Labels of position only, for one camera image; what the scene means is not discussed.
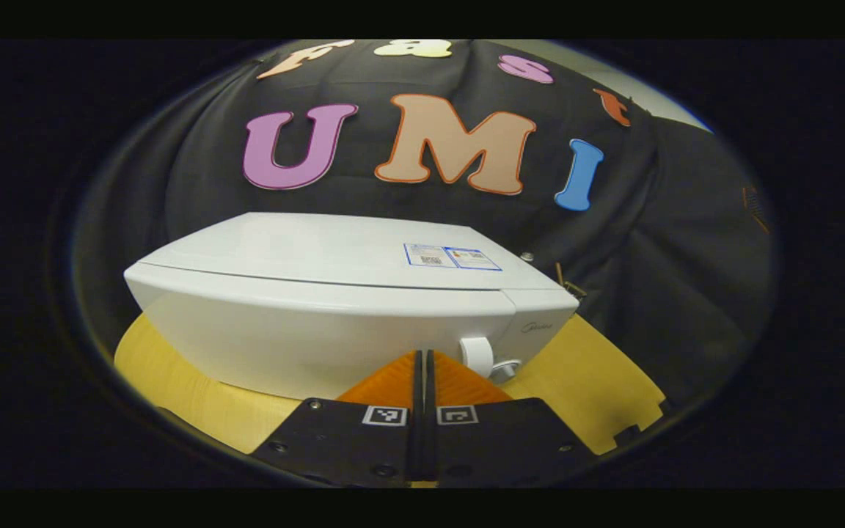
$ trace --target brand logo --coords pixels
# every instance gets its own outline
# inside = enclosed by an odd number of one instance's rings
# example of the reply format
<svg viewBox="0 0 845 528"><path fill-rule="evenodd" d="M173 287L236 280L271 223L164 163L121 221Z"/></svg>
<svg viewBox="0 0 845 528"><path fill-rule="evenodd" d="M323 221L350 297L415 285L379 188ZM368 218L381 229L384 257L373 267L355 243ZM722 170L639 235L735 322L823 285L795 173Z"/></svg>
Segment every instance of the brand logo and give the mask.
<svg viewBox="0 0 845 528"><path fill-rule="evenodd" d="M542 324L542 323L537 323L537 322L529 322L529 323L525 324L523 328L520 328L520 332L523 333L523 334L526 334L528 331L546 330L546 329L549 329L549 328L553 328L553 325Z"/></svg>

